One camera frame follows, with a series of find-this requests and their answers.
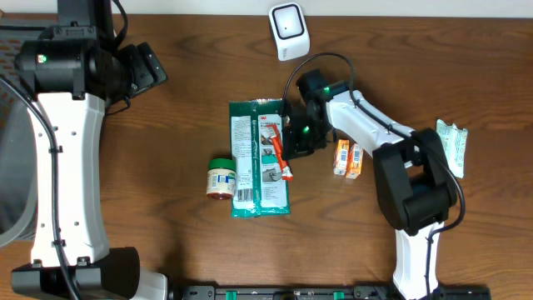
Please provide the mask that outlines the green-lidded small jar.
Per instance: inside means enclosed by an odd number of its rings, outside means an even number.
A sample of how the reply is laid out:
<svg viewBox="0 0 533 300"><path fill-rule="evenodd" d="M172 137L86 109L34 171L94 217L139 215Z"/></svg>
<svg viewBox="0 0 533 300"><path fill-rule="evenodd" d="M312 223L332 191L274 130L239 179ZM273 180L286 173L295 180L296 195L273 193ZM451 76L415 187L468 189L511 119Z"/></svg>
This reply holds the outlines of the green-lidded small jar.
<svg viewBox="0 0 533 300"><path fill-rule="evenodd" d="M232 200L237 185L237 165L227 158L215 158L207 171L207 196L216 200Z"/></svg>

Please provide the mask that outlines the orange tissue pack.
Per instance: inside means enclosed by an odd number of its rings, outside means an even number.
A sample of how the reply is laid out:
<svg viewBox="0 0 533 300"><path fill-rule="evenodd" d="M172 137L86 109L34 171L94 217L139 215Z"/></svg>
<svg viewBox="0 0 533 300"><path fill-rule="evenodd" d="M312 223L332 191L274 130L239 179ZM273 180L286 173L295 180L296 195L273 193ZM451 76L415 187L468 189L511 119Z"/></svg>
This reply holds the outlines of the orange tissue pack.
<svg viewBox="0 0 533 300"><path fill-rule="evenodd" d="M354 143L350 147L346 165L346 178L356 179L361 175L363 154L364 150L358 143Z"/></svg>
<svg viewBox="0 0 533 300"><path fill-rule="evenodd" d="M350 142L348 140L338 140L334 152L333 172L335 175L344 176L346 174L349 149Z"/></svg>

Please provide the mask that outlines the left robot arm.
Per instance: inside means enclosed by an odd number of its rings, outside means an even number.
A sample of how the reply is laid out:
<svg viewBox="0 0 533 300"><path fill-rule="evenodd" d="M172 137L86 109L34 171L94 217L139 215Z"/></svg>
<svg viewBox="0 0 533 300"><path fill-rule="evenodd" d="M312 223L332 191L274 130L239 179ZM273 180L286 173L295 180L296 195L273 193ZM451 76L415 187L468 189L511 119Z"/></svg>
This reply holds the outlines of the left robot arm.
<svg viewBox="0 0 533 300"><path fill-rule="evenodd" d="M174 297L169 278L140 264L134 247L111 247L102 218L99 148L117 102L167 80L146 43L125 45L112 0L61 1L57 24L23 43L14 92L32 123L37 160L37 228L28 264L12 290L36 299Z"/></svg>

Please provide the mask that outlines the green 3M adhesive package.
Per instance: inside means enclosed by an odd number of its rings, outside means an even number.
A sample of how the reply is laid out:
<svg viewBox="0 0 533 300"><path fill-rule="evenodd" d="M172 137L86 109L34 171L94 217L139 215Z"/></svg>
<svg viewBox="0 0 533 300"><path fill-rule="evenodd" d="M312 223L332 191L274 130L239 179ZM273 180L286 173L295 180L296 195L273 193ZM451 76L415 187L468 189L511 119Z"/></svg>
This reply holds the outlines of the green 3M adhesive package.
<svg viewBox="0 0 533 300"><path fill-rule="evenodd" d="M282 177L271 140L271 127L282 130L281 105L279 99L229 104L231 153L237 165L237 190L232 199L235 218L291 212L288 182Z"/></svg>

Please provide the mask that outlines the red adhesive tube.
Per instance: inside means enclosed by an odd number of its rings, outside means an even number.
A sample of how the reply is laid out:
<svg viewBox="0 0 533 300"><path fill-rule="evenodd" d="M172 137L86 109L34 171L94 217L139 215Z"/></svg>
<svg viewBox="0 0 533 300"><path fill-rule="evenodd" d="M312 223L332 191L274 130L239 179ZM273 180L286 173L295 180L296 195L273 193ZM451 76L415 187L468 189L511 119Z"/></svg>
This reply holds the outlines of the red adhesive tube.
<svg viewBox="0 0 533 300"><path fill-rule="evenodd" d="M277 161L281 169L281 178L286 181L292 181L293 174L291 172L291 169L288 163L282 158L283 148L281 142L281 135L278 131L277 125L274 123L268 124L266 128L269 134L269 138L276 152Z"/></svg>

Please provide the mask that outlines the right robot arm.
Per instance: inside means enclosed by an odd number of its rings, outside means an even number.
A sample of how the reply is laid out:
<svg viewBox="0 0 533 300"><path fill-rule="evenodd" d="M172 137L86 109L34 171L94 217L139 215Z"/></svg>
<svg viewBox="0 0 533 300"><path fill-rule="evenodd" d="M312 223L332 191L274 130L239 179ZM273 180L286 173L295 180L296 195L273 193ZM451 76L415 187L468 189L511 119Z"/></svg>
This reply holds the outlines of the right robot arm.
<svg viewBox="0 0 533 300"><path fill-rule="evenodd" d="M464 202L437 132L400 125L349 82L301 78L296 86L305 107L283 107L284 159L324 148L332 130L358 143L372 158L378 205L395 230L395 290L404 299L434 298L436 242L450 229L450 209Z"/></svg>

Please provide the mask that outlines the mint green wipes pack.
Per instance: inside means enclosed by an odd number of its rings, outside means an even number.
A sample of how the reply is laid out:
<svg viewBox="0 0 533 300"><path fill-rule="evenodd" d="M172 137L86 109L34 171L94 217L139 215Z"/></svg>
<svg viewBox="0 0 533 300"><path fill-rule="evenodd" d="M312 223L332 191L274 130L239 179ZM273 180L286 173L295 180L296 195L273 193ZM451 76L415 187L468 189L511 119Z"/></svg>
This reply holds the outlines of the mint green wipes pack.
<svg viewBox="0 0 533 300"><path fill-rule="evenodd" d="M438 119L436 132L441 138L449 169L457 178L463 178L468 130L459 129L454 123L447 125Z"/></svg>

